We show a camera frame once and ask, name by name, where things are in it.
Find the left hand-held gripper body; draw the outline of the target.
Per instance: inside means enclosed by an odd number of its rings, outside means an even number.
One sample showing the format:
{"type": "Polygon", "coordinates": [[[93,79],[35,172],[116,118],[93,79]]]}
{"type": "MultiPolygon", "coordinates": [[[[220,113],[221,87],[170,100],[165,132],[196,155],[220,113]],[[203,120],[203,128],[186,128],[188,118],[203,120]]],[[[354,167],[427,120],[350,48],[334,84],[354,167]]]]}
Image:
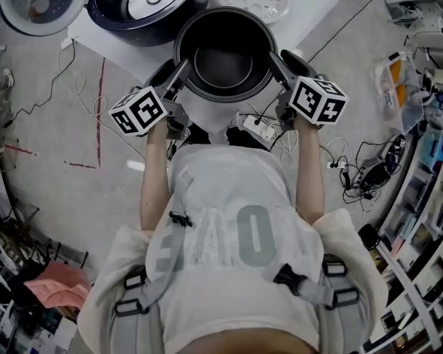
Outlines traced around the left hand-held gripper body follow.
{"type": "Polygon", "coordinates": [[[160,99],[150,86],[135,89],[122,97],[108,114],[125,136],[144,136],[166,119],[167,138],[180,140],[189,123],[188,115],[179,103],[160,99]]]}

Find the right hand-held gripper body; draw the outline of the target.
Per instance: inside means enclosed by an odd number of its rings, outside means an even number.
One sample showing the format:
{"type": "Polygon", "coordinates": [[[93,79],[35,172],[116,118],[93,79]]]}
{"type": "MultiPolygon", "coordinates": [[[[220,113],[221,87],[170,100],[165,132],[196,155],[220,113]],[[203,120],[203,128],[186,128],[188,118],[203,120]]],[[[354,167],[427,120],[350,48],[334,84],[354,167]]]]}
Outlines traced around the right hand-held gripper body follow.
{"type": "Polygon", "coordinates": [[[336,125],[347,103],[348,96],[336,83],[299,76],[280,94],[275,111],[281,129],[293,130],[297,116],[316,126],[336,125]]]}

